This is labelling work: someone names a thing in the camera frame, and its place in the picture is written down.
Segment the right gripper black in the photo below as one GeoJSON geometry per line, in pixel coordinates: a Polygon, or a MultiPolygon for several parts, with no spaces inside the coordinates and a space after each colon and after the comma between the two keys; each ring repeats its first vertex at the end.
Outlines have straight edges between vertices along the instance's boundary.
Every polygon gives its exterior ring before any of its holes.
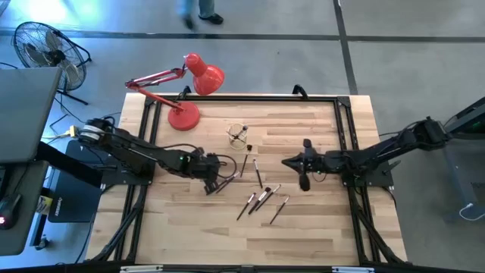
{"type": "Polygon", "coordinates": [[[299,171],[299,186],[303,191],[309,191],[310,180],[307,173],[327,173],[324,155],[318,153],[312,146],[310,139],[303,140],[304,152],[291,158],[285,158],[282,163],[294,171],[299,171]]]}

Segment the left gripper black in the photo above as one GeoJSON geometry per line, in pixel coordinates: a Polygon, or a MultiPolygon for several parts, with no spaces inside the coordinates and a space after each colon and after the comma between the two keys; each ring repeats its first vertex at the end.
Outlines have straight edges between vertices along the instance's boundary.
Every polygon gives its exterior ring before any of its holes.
{"type": "Polygon", "coordinates": [[[205,154],[203,149],[197,149],[194,155],[195,165],[192,168],[192,175],[205,182],[205,193],[210,195],[218,189],[218,186],[226,183],[229,177],[218,177],[221,162],[215,153],[205,154]]]}

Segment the thick black makeup brush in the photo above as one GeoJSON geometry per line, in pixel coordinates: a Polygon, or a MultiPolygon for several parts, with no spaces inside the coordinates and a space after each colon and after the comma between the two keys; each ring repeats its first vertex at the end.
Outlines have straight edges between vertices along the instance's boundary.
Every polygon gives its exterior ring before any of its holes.
{"type": "Polygon", "coordinates": [[[235,174],[229,176],[227,179],[223,181],[223,183],[218,187],[215,193],[219,193],[224,189],[230,182],[232,182],[236,177],[239,176],[239,171],[237,171],[235,174]]]}

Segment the dark-headed black makeup brush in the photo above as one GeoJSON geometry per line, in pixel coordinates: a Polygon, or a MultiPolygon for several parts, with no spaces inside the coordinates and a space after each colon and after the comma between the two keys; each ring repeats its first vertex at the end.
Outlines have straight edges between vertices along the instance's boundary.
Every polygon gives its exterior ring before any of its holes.
{"type": "Polygon", "coordinates": [[[240,172],[240,175],[239,177],[242,177],[243,176],[243,173],[244,173],[244,170],[245,170],[245,167],[246,167],[246,162],[247,162],[247,159],[249,157],[249,154],[250,152],[252,151],[252,145],[247,145],[246,146],[246,155],[245,155],[245,158],[244,158],[244,161],[243,161],[243,164],[242,164],[242,168],[241,168],[241,172],[240,172]]]}

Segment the fluffy-headed thick makeup brush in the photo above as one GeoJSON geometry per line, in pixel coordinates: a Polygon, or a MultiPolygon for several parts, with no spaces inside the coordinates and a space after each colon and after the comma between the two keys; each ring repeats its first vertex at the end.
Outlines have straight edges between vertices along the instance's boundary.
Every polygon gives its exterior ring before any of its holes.
{"type": "Polygon", "coordinates": [[[259,206],[259,204],[261,203],[261,201],[266,197],[266,195],[271,191],[271,188],[270,187],[266,187],[264,189],[264,192],[262,192],[262,194],[256,199],[255,201],[255,204],[253,205],[253,207],[251,207],[251,209],[249,210],[249,213],[248,215],[251,215],[255,209],[259,206]]]}

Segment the red desk lamp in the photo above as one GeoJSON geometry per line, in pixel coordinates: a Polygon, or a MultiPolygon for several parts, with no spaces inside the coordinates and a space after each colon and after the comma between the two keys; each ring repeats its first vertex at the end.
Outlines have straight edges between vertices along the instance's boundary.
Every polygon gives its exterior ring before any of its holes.
{"type": "Polygon", "coordinates": [[[215,93],[224,83],[225,73],[218,66],[206,64],[199,54],[189,53],[184,56],[182,67],[129,80],[125,83],[125,87],[171,107],[167,114],[167,120],[173,129],[178,131],[191,130],[197,126],[200,120],[199,108],[194,103],[166,99],[146,89],[150,86],[158,86],[161,83],[181,79],[187,71],[192,74],[192,84],[196,93],[200,96],[215,93]]]}

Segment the white label strip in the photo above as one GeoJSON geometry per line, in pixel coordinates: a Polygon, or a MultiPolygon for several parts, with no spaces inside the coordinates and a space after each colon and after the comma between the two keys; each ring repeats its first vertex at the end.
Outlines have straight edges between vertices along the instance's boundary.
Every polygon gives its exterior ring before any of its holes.
{"type": "Polygon", "coordinates": [[[120,273],[160,273],[164,270],[162,265],[128,265],[120,268],[120,273]]]}
{"type": "Polygon", "coordinates": [[[332,273],[375,273],[375,269],[366,267],[333,266],[332,273]]]}

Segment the black storage box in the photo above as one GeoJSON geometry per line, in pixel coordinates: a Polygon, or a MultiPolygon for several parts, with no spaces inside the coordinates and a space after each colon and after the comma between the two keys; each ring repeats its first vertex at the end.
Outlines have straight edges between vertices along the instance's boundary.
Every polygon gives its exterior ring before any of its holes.
{"type": "MultiPolygon", "coordinates": [[[[75,158],[89,167],[101,167],[101,159],[106,156],[94,155],[83,148],[76,140],[67,144],[66,155],[75,158]]],[[[78,180],[67,172],[52,171],[52,205],[48,220],[52,223],[89,222],[96,212],[102,190],[78,180]]]]}

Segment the black support beam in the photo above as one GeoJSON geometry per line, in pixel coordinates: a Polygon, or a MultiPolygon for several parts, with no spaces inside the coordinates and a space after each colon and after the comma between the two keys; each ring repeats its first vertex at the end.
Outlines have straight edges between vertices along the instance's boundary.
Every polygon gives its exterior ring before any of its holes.
{"type": "Polygon", "coordinates": [[[65,155],[44,142],[39,143],[34,159],[47,161],[52,167],[67,172],[93,187],[99,188],[102,184],[102,172],[65,155]]]}

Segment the person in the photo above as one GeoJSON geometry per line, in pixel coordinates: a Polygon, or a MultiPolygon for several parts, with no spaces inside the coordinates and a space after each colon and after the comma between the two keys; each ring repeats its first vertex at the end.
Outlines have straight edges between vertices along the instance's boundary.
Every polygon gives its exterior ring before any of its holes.
{"type": "MultiPolygon", "coordinates": [[[[192,18],[194,1],[195,0],[177,0],[177,14],[183,22],[184,27],[188,30],[195,29],[195,24],[192,18]]],[[[207,21],[213,25],[221,25],[224,22],[222,16],[215,12],[214,0],[197,0],[197,2],[199,6],[199,19],[207,21]]]]}

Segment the grey desk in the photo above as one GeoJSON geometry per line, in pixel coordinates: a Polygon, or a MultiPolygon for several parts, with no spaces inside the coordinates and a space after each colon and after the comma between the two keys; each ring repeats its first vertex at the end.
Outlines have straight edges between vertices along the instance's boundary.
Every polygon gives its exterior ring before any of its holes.
{"type": "Polygon", "coordinates": [[[0,256],[14,256],[23,252],[48,167],[45,161],[11,167],[6,196],[20,194],[21,198],[14,225],[7,230],[0,228],[0,256]]]}

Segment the grey monitor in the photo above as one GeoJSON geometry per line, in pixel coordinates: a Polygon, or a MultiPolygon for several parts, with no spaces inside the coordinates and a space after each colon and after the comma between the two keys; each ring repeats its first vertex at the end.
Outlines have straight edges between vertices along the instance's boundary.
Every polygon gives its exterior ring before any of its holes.
{"type": "Polygon", "coordinates": [[[0,164],[34,158],[60,78],[58,67],[0,70],[0,164]]]}

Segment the black floor fan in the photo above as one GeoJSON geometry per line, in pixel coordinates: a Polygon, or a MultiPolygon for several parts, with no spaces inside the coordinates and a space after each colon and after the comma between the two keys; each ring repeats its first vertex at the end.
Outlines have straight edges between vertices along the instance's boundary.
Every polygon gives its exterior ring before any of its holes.
{"type": "Polygon", "coordinates": [[[60,30],[34,21],[23,22],[17,26],[12,45],[24,67],[60,68],[58,93],[83,105],[88,104],[70,94],[71,91],[79,89],[86,79],[86,64],[92,60],[88,50],[60,30]]]}

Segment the black computer mouse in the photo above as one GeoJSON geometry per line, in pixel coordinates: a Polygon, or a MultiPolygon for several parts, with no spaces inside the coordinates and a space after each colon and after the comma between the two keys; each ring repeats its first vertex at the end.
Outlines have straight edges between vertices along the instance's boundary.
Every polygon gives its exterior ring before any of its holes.
{"type": "Polygon", "coordinates": [[[8,230],[15,226],[21,200],[21,194],[12,193],[0,201],[0,230],[8,230]]]}

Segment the black aluminium table frame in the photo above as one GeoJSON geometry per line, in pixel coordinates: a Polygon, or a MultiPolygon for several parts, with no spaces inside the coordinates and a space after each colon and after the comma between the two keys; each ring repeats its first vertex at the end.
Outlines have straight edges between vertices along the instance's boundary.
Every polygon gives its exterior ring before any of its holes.
{"type": "Polygon", "coordinates": [[[315,96],[309,100],[285,96],[212,95],[195,100],[201,113],[196,128],[174,130],[165,106],[147,106],[131,93],[124,101],[120,126],[130,133],[145,130],[159,146],[201,146],[227,160],[222,175],[241,170],[244,149],[232,149],[227,130],[249,127],[252,151],[243,176],[219,193],[207,195],[198,180],[155,171],[140,228],[130,227],[122,256],[133,254],[139,264],[236,265],[357,265],[360,259],[380,260],[365,231],[354,232],[349,192],[334,174],[312,175],[311,188],[299,188],[296,172],[281,163],[303,149],[310,139],[319,152],[366,148],[379,140],[367,96],[315,96]],[[256,158],[263,188],[253,159],[256,158]],[[266,187],[281,188],[248,215],[266,187]],[[251,204],[237,221],[248,198],[251,204]],[[269,225],[287,196],[274,223],[269,225]]]}

